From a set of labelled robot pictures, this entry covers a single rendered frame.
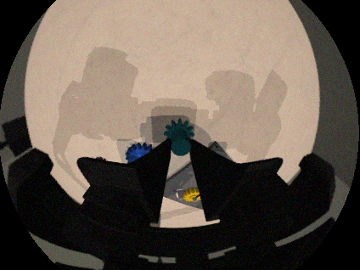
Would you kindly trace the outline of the yellow gear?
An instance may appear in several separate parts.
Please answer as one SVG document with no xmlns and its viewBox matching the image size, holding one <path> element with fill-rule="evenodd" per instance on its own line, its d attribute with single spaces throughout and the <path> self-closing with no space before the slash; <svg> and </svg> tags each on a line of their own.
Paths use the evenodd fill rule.
<svg viewBox="0 0 360 270">
<path fill-rule="evenodd" d="M 189 200 L 189 202 L 191 202 L 191 200 L 193 200 L 194 197 L 197 197 L 197 202 L 198 200 L 200 200 L 200 193 L 198 193 L 197 188 L 190 190 L 186 189 L 186 193 L 183 193 L 183 200 Z"/>
</svg>

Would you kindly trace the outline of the teal gear with tall hub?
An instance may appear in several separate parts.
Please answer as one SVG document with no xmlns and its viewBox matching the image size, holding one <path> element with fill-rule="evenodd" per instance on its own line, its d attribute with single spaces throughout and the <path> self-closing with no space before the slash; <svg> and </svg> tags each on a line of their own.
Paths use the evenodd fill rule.
<svg viewBox="0 0 360 270">
<path fill-rule="evenodd" d="M 171 151 L 176 156 L 185 156 L 191 150 L 190 136 L 194 136 L 193 126 L 188 126 L 189 121 L 184 123 L 181 119 L 171 121 L 171 125 L 166 125 L 167 131 L 163 132 L 164 136 L 171 139 Z M 188 126 L 188 127 L 187 127 Z"/>
</svg>

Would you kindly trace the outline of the blue gear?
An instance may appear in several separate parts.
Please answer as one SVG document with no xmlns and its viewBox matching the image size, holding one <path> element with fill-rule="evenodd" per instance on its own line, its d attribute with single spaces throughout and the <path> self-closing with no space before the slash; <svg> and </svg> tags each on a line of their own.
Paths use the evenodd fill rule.
<svg viewBox="0 0 360 270">
<path fill-rule="evenodd" d="M 151 149 L 152 144 L 149 146 L 147 146 L 146 143 L 143 143 L 143 145 L 140 145 L 140 143 L 137 143 L 136 145 L 133 144 L 132 147 L 128 149 L 128 152 L 126 152 L 126 160 L 128 160 L 129 163 L 132 163 L 140 158 L 140 156 L 146 155 Z"/>
</svg>

